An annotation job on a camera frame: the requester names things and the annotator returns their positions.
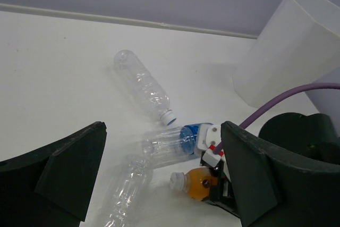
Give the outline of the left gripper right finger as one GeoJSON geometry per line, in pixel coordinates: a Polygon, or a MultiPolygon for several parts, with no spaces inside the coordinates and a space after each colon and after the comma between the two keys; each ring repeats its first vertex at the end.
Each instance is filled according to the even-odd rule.
{"type": "Polygon", "coordinates": [[[226,121],[221,139],[243,226],[339,226],[339,165],[293,153],[226,121]]]}

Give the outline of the clear bottle near left arm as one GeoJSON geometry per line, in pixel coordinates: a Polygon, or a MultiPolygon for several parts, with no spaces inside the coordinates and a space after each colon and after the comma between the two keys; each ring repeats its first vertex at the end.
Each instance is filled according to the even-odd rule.
{"type": "Polygon", "coordinates": [[[116,167],[92,226],[135,226],[153,171],[153,165],[147,158],[126,156],[116,167]]]}

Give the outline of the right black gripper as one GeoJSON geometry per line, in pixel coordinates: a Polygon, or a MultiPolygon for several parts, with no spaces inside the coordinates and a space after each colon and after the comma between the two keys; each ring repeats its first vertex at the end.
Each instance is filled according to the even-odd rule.
{"type": "Polygon", "coordinates": [[[201,157],[200,165],[205,167],[208,173],[202,182],[203,187],[208,189],[208,195],[202,201],[239,216],[226,162],[221,159],[212,167],[201,157]]]}

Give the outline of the orange juice bottle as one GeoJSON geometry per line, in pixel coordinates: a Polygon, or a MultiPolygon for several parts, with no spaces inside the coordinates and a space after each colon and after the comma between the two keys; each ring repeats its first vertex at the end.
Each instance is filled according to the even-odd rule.
{"type": "Polygon", "coordinates": [[[170,189],[184,192],[197,201],[208,198],[210,188],[215,185],[217,185],[217,177],[213,176],[207,167],[199,167],[188,173],[173,172],[169,180],[170,189]]]}

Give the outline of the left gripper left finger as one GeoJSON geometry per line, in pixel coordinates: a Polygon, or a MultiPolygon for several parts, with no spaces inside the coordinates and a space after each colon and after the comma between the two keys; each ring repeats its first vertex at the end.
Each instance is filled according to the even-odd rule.
{"type": "Polygon", "coordinates": [[[1,161],[1,226],[79,226],[85,221],[107,137],[97,121],[1,161]]]}

